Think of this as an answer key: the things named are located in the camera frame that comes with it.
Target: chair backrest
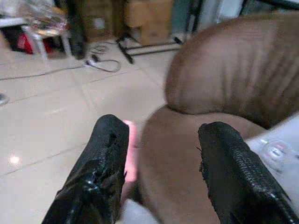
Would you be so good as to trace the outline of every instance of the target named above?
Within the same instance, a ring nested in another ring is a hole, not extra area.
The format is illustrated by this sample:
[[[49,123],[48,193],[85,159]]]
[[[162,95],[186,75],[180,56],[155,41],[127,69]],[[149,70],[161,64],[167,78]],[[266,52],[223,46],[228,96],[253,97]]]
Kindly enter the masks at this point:
[[[168,72],[168,106],[269,128],[299,109],[299,13],[244,16],[198,32]]]

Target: tile floor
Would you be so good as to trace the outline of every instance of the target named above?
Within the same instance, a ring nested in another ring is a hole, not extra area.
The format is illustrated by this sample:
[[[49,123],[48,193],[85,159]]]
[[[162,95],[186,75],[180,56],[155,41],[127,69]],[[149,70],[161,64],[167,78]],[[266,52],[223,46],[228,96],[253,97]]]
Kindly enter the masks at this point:
[[[0,220],[39,224],[56,192],[84,149],[100,116],[112,113],[141,130],[164,104],[167,68],[176,53],[135,57],[131,65],[115,45],[103,58],[121,61],[111,74],[91,68],[0,81],[10,101],[0,106]],[[73,58],[52,58],[0,49],[0,78],[41,74],[80,65]],[[19,162],[11,163],[12,156]]]

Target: wall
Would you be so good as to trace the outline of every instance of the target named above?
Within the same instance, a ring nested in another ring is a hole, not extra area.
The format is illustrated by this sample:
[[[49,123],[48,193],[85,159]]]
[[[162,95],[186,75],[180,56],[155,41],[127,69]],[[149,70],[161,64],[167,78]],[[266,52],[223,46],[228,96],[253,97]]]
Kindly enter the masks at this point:
[[[204,0],[198,29],[206,28],[217,22],[222,0]],[[185,29],[190,0],[174,0],[172,8],[172,32],[180,33]]]

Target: stool leg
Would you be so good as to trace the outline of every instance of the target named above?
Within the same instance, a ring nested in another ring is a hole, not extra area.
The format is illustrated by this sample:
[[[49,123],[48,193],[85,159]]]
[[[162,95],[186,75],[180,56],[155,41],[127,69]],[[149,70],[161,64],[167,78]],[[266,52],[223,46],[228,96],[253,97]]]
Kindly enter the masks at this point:
[[[62,34],[61,38],[62,38],[62,43],[64,45],[64,50],[66,55],[68,57],[71,57],[71,47],[70,47],[69,39],[67,38],[67,34]]]
[[[36,42],[37,42],[38,49],[42,55],[43,62],[47,63],[48,57],[47,57],[47,52],[46,52],[45,46],[43,44],[43,40],[42,39],[36,40]]]
[[[35,42],[34,38],[32,38],[32,36],[28,32],[26,32],[26,35],[27,35],[27,39],[31,45],[33,54],[37,55],[38,49],[36,47],[36,42]]]

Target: plastic bag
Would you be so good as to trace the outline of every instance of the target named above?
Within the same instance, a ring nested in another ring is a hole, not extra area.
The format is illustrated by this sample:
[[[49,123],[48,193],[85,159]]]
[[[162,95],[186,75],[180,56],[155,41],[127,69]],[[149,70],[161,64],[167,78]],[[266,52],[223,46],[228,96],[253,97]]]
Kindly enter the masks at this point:
[[[23,0],[19,13],[31,30],[45,36],[59,35],[66,29],[65,13],[43,1]]]

